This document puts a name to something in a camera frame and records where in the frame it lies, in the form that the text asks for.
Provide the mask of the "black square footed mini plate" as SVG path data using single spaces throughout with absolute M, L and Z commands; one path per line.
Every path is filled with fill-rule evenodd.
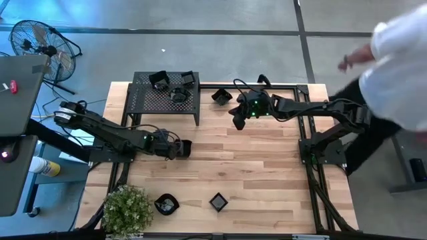
M 228 201 L 221 193 L 216 193 L 209 204 L 219 213 L 228 204 Z

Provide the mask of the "white yellow spray can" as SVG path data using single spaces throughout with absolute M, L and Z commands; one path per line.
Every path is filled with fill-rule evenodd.
M 54 177 L 59 174 L 61 167 L 59 164 L 34 156 L 29 166 L 29 172 Z

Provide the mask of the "black flared square mini plate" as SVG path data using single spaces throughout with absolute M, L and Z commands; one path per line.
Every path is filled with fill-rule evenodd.
M 211 98 L 220 106 L 227 104 L 233 97 L 224 88 L 218 89 Z

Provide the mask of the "black device pink light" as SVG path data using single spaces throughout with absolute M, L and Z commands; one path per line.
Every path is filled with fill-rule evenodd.
M 0 143 L 0 160 L 4 163 L 11 163 L 16 160 L 19 154 L 18 142 L 1 142 Z

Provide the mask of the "grey rolling cart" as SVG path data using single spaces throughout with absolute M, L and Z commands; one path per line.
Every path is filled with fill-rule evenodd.
M 40 213 L 40 207 L 34 206 L 37 190 L 40 185 L 54 183 L 69 183 L 86 181 L 89 165 L 76 161 L 70 161 L 60 158 L 60 150 L 42 143 L 39 147 L 38 157 L 58 163 L 61 167 L 60 172 L 55 177 L 47 177 L 41 174 L 29 172 L 30 185 L 28 194 L 25 197 L 23 213 L 29 217 L 35 217 Z

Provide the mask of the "black leaf-shaped mini plate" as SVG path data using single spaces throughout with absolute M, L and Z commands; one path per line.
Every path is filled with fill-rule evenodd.
M 173 195 L 165 193 L 154 201 L 154 206 L 162 215 L 171 215 L 179 208 L 179 202 Z

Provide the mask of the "black round flower mini plate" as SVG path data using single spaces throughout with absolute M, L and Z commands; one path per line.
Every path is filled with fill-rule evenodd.
M 191 93 L 181 87 L 176 87 L 169 92 L 169 100 L 177 105 L 185 103 L 190 96 Z

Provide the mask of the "person's hand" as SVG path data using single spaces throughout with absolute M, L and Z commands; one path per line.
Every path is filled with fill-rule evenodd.
M 344 55 L 343 59 L 338 63 L 338 69 L 341 72 L 346 72 L 348 70 L 348 68 L 351 68 L 351 64 L 348 61 L 348 56 Z

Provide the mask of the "black floor fan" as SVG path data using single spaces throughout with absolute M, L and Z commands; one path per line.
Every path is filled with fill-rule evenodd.
M 65 37 L 56 28 L 35 20 L 22 20 L 14 24 L 9 34 L 16 55 L 46 55 L 48 68 L 43 82 L 69 94 L 75 92 L 60 86 L 75 72 L 76 59 L 83 55 L 81 47 Z

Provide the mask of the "black perforated metal rack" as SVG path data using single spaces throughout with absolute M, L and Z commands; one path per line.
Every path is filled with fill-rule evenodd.
M 194 72 L 195 83 L 183 85 L 181 74 L 183 72 L 166 71 L 170 80 L 167 89 L 154 89 L 149 81 L 149 75 L 157 72 L 135 72 L 133 81 L 127 94 L 126 112 L 134 115 L 143 114 L 172 114 L 193 115 L 195 124 L 199 125 L 201 87 L 199 73 Z M 169 92 L 181 87 L 187 89 L 191 96 L 183 104 L 175 104 L 169 100 Z

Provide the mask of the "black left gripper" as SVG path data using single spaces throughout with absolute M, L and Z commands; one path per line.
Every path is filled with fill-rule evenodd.
M 187 159 L 185 152 L 182 152 L 184 142 L 174 132 L 166 129 L 158 129 L 153 132 L 157 136 L 157 141 L 154 145 L 154 153 L 157 156 L 164 157 L 166 160 Z

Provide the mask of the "person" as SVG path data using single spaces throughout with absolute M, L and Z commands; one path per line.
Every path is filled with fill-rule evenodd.
M 427 141 L 427 3 L 377 24 L 367 44 L 372 66 L 328 98 L 349 99 L 372 112 L 369 128 L 346 147 L 346 175 L 400 130 Z

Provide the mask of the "potted green artificial plant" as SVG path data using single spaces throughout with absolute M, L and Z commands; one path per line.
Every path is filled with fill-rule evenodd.
M 120 185 L 105 198 L 101 225 L 113 239 L 131 239 L 151 226 L 152 204 L 144 188 Z

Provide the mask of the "person's forearm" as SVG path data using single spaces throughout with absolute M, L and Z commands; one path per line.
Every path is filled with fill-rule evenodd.
M 346 56 L 346 62 L 348 65 L 362 64 L 375 60 L 370 44 L 354 50 L 351 54 Z

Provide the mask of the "grey desk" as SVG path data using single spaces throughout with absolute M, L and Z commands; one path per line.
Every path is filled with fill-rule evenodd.
M 10 163 L 0 150 L 0 217 L 14 215 L 20 202 L 38 140 L 25 132 L 48 62 L 46 55 L 0 57 L 0 85 L 14 80 L 18 88 L 0 93 L 0 142 L 12 138 L 18 144 Z

